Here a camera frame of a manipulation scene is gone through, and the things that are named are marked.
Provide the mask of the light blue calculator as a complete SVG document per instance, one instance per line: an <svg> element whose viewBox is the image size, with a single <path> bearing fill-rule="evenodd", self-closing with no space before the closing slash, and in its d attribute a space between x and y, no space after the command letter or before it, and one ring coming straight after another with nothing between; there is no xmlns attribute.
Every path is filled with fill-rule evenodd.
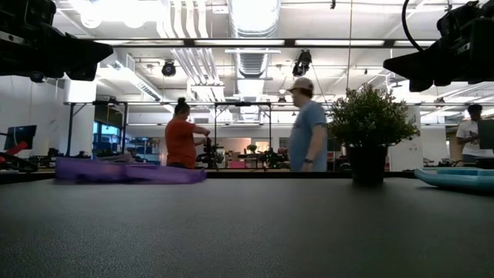
<svg viewBox="0 0 494 278"><path fill-rule="evenodd" d="M414 176L438 188L494 193L494 170L481 168L417 168Z"/></svg>

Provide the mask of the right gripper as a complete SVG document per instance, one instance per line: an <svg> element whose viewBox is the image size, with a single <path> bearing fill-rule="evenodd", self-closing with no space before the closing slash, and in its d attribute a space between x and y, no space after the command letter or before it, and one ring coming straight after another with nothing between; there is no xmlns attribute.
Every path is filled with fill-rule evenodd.
<svg viewBox="0 0 494 278"><path fill-rule="evenodd" d="M435 55L439 79L470 84L494 82L494 19L475 18L461 27L456 36L441 37L428 48L386 59L383 67L409 79L411 92L422 92L433 85Z"/></svg>

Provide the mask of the black overhead crossbar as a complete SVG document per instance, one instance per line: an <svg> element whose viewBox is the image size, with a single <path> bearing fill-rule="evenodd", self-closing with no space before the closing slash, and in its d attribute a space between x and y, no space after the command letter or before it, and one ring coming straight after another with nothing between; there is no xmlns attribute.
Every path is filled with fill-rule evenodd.
<svg viewBox="0 0 494 278"><path fill-rule="evenodd" d="M405 39L94 39L114 48L331 48L413 49Z"/></svg>

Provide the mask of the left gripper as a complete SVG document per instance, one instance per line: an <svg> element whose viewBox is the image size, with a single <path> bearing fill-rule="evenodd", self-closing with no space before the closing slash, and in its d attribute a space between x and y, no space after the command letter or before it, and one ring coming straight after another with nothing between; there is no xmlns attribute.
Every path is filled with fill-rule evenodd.
<svg viewBox="0 0 494 278"><path fill-rule="evenodd" d="M45 78L59 79L66 74L71 80L94 81L96 64L68 71L63 50L70 48L91 63L113 55L106 43L81 39L50 25L0 25L0 76L24 76L42 73Z"/></svg>

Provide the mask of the black stand frame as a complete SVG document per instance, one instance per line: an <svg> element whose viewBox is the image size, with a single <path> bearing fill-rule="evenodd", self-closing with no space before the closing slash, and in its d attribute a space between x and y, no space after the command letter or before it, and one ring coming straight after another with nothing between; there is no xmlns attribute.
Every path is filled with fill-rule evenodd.
<svg viewBox="0 0 494 278"><path fill-rule="evenodd" d="M225 102L214 102L214 145L217 144L218 138L218 107L224 107L226 110L230 107L252 107L257 106L259 108L259 119L261 120L261 113L264 113L269 118L269 144L267 150L272 149L272 103L268 102L250 102L250 101L225 101Z"/></svg>

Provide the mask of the purple plastic pencil box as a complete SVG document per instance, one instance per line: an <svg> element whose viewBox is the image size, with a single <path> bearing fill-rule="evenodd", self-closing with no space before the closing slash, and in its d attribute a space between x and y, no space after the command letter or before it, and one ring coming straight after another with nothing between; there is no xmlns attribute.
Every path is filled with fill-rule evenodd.
<svg viewBox="0 0 494 278"><path fill-rule="evenodd" d="M55 176L72 182L163 185L194 184L207 179L204 170L82 158L57 158Z"/></svg>

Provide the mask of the small dark monitor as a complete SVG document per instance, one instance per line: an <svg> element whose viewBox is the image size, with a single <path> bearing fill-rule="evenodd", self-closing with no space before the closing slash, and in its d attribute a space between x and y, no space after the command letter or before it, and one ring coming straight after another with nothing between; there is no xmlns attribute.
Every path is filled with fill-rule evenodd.
<svg viewBox="0 0 494 278"><path fill-rule="evenodd" d="M5 133L6 139L4 149L10 150L14 147L19 147L21 143L26 144L27 150L32 149L36 130L36 125L9 127L7 132Z"/></svg>

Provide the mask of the silver ventilation duct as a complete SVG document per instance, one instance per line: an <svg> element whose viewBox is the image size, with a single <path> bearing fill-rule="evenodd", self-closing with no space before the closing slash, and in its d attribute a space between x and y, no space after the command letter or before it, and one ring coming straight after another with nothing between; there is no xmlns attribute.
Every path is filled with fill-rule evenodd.
<svg viewBox="0 0 494 278"><path fill-rule="evenodd" d="M281 0L228 0L228 20L232 37L271 39L277 32ZM235 55L236 67L246 78L261 77L267 68L268 54Z"/></svg>

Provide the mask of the potted green plant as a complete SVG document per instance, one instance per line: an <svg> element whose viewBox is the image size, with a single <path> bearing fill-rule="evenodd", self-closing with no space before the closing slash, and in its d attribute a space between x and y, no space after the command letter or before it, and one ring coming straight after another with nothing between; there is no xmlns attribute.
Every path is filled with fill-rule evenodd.
<svg viewBox="0 0 494 278"><path fill-rule="evenodd" d="M353 182L360 186L381 185L388 148L420 135L405 101L367 83L335 100L329 117L328 136L345 147Z"/></svg>

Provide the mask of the black table mat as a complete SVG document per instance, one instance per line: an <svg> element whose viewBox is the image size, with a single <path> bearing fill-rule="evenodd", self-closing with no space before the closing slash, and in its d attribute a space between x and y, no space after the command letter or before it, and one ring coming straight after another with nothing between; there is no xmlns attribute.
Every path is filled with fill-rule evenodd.
<svg viewBox="0 0 494 278"><path fill-rule="evenodd" d="M415 179L0 186L0 278L494 278L494 196Z"/></svg>

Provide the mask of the person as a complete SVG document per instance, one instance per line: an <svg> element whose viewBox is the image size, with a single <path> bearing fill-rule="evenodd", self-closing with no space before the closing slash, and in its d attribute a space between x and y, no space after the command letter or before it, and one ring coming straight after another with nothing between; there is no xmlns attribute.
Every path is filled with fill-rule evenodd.
<svg viewBox="0 0 494 278"><path fill-rule="evenodd" d="M188 122L190 106L184 97L178 99L174 108L174 116L165 128L165 144L167 148L166 165L176 168L194 169L196 163L195 134L208 137L210 130Z"/></svg>
<svg viewBox="0 0 494 278"><path fill-rule="evenodd" d="M456 133L456 140L462 147L462 161L474 163L478 158L494 158L492 150L480 148L478 123L482 119L482 106L472 104L467 111L470 120L461 123Z"/></svg>
<svg viewBox="0 0 494 278"><path fill-rule="evenodd" d="M327 171L327 118L320 103L313 101L313 82L298 78L289 89L299 113L289 138L291 172Z"/></svg>

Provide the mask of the dark laptop screen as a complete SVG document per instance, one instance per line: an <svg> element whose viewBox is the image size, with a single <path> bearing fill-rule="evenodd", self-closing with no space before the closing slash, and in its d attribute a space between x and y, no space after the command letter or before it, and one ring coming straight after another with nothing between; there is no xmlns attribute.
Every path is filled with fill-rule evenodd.
<svg viewBox="0 0 494 278"><path fill-rule="evenodd" d="M479 147L494 151L494 120L480 120L478 122Z"/></svg>

